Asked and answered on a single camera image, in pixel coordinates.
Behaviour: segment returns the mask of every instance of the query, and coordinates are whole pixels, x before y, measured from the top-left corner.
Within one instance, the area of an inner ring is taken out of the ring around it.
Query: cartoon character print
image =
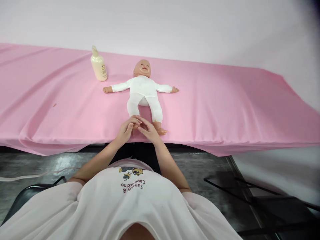
[[[128,173],[125,173],[123,178],[128,180],[131,176],[131,174],[133,173],[134,175],[139,176],[140,174],[143,174],[143,169],[141,168],[134,168],[134,167],[120,167],[119,168],[119,172],[126,172],[128,171]]]

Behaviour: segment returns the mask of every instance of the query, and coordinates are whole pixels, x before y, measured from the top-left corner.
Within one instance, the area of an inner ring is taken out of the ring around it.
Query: white cable
[[[66,170],[66,169],[79,169],[79,168],[64,168],[62,170],[59,170],[59,171],[54,171],[54,172],[46,172],[46,173],[42,173],[42,174],[39,174],[39,175],[27,175],[27,176],[20,176],[20,177],[16,177],[16,178],[4,178],[4,177],[0,177],[0,182],[12,182],[12,181],[17,181],[17,180],[20,180],[20,179],[23,179],[23,178],[34,178],[34,177],[42,177],[48,173],[58,173],[58,172],[62,172],[63,170]]]

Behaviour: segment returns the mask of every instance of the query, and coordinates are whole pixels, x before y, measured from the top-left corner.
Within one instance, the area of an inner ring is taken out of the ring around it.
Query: doll face
[[[146,77],[150,77],[151,76],[151,67],[150,67],[150,63],[147,60],[140,60],[136,67],[133,70],[133,75],[135,77],[139,76],[139,75],[143,75]]]

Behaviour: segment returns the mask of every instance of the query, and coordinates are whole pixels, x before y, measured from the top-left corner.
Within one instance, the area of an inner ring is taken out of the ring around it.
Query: bottle label
[[[107,76],[107,70],[106,70],[106,66],[104,64],[101,65],[101,68],[102,68],[102,77],[106,77]]]

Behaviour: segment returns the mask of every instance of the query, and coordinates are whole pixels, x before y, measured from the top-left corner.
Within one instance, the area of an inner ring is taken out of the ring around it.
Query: doll hand
[[[139,119],[129,118],[127,121],[121,124],[118,136],[116,137],[117,142],[119,142],[121,146],[125,144],[131,136],[133,125],[136,124],[140,126],[141,123],[142,121]]]
[[[103,91],[104,91],[104,93],[113,92],[111,86],[110,86],[110,87],[105,87],[105,88],[103,88]]]
[[[179,88],[173,87],[171,93],[179,92]]]

